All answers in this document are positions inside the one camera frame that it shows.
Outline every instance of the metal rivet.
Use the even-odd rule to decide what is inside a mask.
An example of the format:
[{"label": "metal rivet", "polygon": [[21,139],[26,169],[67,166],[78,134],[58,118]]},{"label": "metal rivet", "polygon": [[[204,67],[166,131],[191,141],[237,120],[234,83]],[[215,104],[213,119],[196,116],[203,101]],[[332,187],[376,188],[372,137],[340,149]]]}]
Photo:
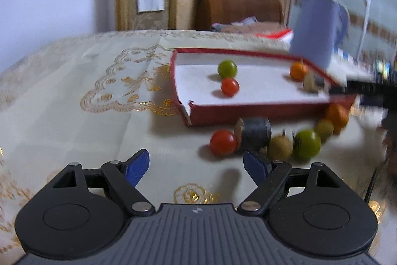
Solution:
[{"label": "metal rivet", "polygon": [[137,211],[137,212],[147,212],[152,208],[152,205],[148,202],[135,202],[132,205],[132,209]]},{"label": "metal rivet", "polygon": [[245,201],[241,204],[241,208],[245,211],[257,211],[261,205],[255,201]]}]

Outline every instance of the bed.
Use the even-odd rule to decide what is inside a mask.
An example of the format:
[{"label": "bed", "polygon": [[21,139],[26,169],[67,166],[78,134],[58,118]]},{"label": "bed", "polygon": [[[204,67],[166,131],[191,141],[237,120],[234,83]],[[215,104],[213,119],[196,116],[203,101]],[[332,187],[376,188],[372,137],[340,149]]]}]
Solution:
[{"label": "bed", "polygon": [[260,22],[283,23],[280,0],[197,0],[195,30],[209,31],[214,23],[229,24],[255,16]]}]

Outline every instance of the gold embroidery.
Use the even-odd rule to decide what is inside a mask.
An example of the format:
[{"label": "gold embroidery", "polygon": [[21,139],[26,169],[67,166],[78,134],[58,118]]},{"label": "gold embroidery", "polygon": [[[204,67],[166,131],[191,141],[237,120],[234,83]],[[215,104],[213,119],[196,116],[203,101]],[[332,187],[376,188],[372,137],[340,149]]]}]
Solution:
[{"label": "gold embroidery", "polygon": [[[200,31],[189,31],[189,30],[125,30],[119,32],[107,32],[102,34],[93,34],[89,36],[79,36],[75,38],[63,39],[40,50],[38,53],[26,56],[19,62],[18,65],[12,69],[6,70],[1,74],[0,77],[0,112],[8,109],[26,89],[36,84],[41,80],[43,71],[46,74],[56,71],[65,55],[69,56],[78,47],[76,45],[82,42],[89,42],[90,46],[96,46],[102,44],[104,41],[108,41],[113,38],[125,38],[130,41],[136,41],[136,37],[146,38],[158,38],[158,37],[172,37],[176,39],[196,39],[196,40],[209,40],[217,41],[222,40],[226,42],[239,42],[246,41],[257,48],[269,48],[275,51],[286,51],[287,45],[283,42],[278,42],[272,39],[258,38],[252,35],[234,34],[234,33],[208,33]],[[173,49],[163,49],[160,45],[156,45],[153,48],[162,49],[171,53]],[[99,83],[95,83],[93,89],[88,91],[84,98],[80,101],[81,108],[87,112],[103,112],[109,109],[116,111],[132,111],[135,107],[129,104],[124,104],[124,107],[120,107],[122,104],[112,103],[112,106],[98,105],[94,102],[93,98],[100,90],[103,90],[102,86],[105,81],[114,76],[115,66],[119,66],[124,63],[124,59],[128,57],[128,54],[132,53],[132,49],[128,48],[122,51],[122,54],[115,59],[115,63],[106,71],[104,78],[101,78]]]},{"label": "gold embroidery", "polygon": [[[106,70],[106,75],[95,83],[95,88],[88,91],[88,93],[86,93],[86,95],[81,99],[80,101],[81,108],[85,111],[89,111],[93,113],[99,113],[99,112],[104,112],[106,110],[114,109],[118,112],[127,112],[132,110],[136,110],[136,111],[151,110],[153,113],[158,114],[160,116],[177,115],[178,114],[177,106],[171,99],[163,100],[161,105],[154,103],[151,100],[144,102],[137,102],[137,99],[139,97],[136,96],[137,95],[136,92],[138,91],[138,89],[140,88],[143,82],[146,84],[146,89],[148,91],[161,90],[161,87],[155,83],[155,79],[150,77],[148,71],[144,71],[143,73],[141,73],[141,75],[139,75],[137,79],[133,79],[131,76],[126,76],[121,78],[121,81],[123,81],[124,86],[128,87],[128,91],[126,91],[126,93],[122,95],[122,97],[127,97],[127,100],[125,102],[119,102],[117,98],[115,98],[115,96],[113,96],[111,102],[99,102],[98,100],[96,100],[98,104],[92,102],[93,98],[99,92],[103,91],[106,88],[106,84],[108,80],[112,80],[112,79],[117,80],[115,76],[118,71],[118,68],[123,66],[124,62],[126,61],[126,58],[128,58],[129,55],[137,55],[144,51],[145,53],[147,53],[146,57],[143,59],[144,61],[148,60],[149,58],[159,59],[159,58],[167,57],[163,53],[156,55],[155,53],[156,49],[159,49],[160,51],[164,51],[164,48],[162,48],[160,45],[156,45],[147,49],[132,48],[132,49],[123,50],[122,53],[116,57],[115,64],[113,64]],[[164,79],[170,78],[171,77],[170,65],[164,63],[159,63],[159,65],[160,65],[159,67],[160,70],[155,68],[154,74],[163,76]]]},{"label": "gold embroidery", "polygon": [[171,65],[169,63],[162,64],[157,68],[153,68],[157,75],[162,75],[164,79],[171,79]]},{"label": "gold embroidery", "polygon": [[133,94],[132,96],[128,97],[128,102],[135,102],[139,98],[139,95]]},{"label": "gold embroidery", "polygon": [[188,205],[208,205],[210,203],[218,203],[219,198],[220,194],[218,193],[208,192],[196,183],[186,183],[174,191],[173,202]]},{"label": "gold embroidery", "polygon": [[383,203],[383,206],[381,207],[381,205],[377,201],[371,200],[368,203],[368,206],[374,212],[374,214],[378,220],[378,224],[379,224],[381,221],[381,218],[382,218],[382,214],[384,213],[384,211],[386,209],[386,205]]},{"label": "gold embroidery", "polygon": [[103,94],[100,99],[101,101],[109,101],[112,97],[112,94]]},{"label": "gold embroidery", "polygon": [[137,91],[140,88],[140,85],[142,84],[142,82],[146,83],[146,88],[149,91],[156,91],[156,90],[160,90],[161,88],[156,85],[154,83],[154,79],[149,77],[149,73],[147,71],[143,72],[137,80],[132,79],[130,76],[125,77],[122,79],[122,82],[124,82],[124,84],[127,87],[130,87],[130,91],[127,92],[125,95],[123,95],[123,97],[128,96],[129,94],[134,93],[135,91]]},{"label": "gold embroidery", "polygon": [[136,63],[141,63],[141,62],[149,62],[152,61],[154,59],[163,59],[166,58],[167,56],[164,53],[156,53],[155,51],[152,51],[148,54],[146,54],[146,56],[144,58],[138,59],[138,60],[134,60],[134,62]]},{"label": "gold embroidery", "polygon": [[[33,194],[29,189],[21,189],[17,186],[9,171],[0,174],[0,201],[1,203],[16,203],[19,208],[22,208],[31,198]],[[8,252],[14,247],[20,246],[19,240],[15,235],[15,217],[13,219],[6,220],[6,214],[4,209],[1,209],[1,222],[0,232],[6,240],[3,242],[4,245],[0,247],[0,254]]]},{"label": "gold embroidery", "polygon": [[163,101],[163,105],[164,106],[171,106],[173,104],[173,100],[172,99],[165,99]]}]

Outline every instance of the spool of thread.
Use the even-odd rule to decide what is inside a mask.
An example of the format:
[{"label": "spool of thread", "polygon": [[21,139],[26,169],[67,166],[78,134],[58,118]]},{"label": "spool of thread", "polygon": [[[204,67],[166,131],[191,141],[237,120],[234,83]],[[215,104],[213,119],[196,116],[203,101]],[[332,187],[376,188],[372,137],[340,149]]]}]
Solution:
[{"label": "spool of thread", "polygon": [[237,139],[237,150],[256,151],[269,144],[271,125],[269,119],[262,117],[240,118],[234,129]]},{"label": "spool of thread", "polygon": [[314,84],[317,87],[325,88],[325,80],[324,80],[324,78],[322,76],[319,76],[319,75],[315,74],[314,75]]}]

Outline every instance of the tangerine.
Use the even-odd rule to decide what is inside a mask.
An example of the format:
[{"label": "tangerine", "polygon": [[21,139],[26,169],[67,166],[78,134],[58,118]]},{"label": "tangerine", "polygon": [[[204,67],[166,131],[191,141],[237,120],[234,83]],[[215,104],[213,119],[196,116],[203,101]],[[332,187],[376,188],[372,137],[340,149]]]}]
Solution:
[{"label": "tangerine", "polygon": [[338,132],[346,127],[349,122],[349,110],[343,107],[341,104],[330,104],[327,108],[325,118],[333,123],[334,133]]},{"label": "tangerine", "polygon": [[302,82],[309,73],[309,67],[303,62],[294,62],[289,68],[289,76],[292,80]]}]

